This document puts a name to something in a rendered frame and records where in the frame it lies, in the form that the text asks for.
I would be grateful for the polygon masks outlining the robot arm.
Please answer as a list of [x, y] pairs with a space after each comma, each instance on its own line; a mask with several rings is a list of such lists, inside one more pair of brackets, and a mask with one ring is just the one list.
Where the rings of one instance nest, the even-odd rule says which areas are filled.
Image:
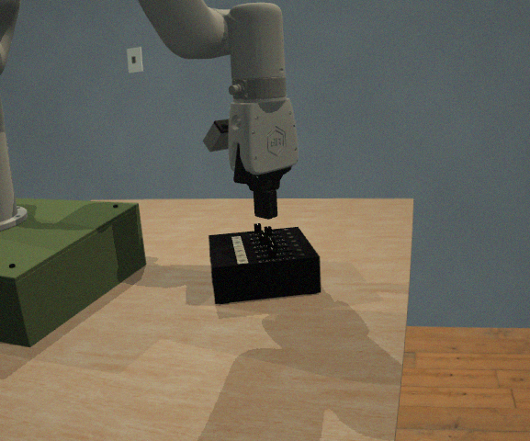
[[[218, 10], [203, 0], [138, 1], [165, 46], [177, 56], [212, 59], [231, 53], [229, 93], [233, 99], [287, 95], [279, 6], [248, 3]], [[6, 67], [20, 2], [0, 0], [0, 75]], [[210, 152], [228, 149], [228, 129], [228, 119], [213, 122], [203, 140]], [[0, 231], [27, 217], [27, 210], [16, 202], [0, 95]]]

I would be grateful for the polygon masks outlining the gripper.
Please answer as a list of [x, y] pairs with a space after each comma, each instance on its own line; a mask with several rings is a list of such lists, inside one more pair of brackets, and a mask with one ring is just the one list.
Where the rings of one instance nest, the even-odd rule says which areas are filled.
[[268, 220], [277, 217], [280, 179], [299, 158], [290, 99], [233, 99], [228, 145], [234, 182], [254, 192], [254, 215]]

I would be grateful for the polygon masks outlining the black lighting desk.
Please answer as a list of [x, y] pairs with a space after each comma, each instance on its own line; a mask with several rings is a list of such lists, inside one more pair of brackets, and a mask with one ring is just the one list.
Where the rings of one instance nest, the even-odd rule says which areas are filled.
[[321, 293], [320, 257], [299, 227], [209, 235], [215, 304]]

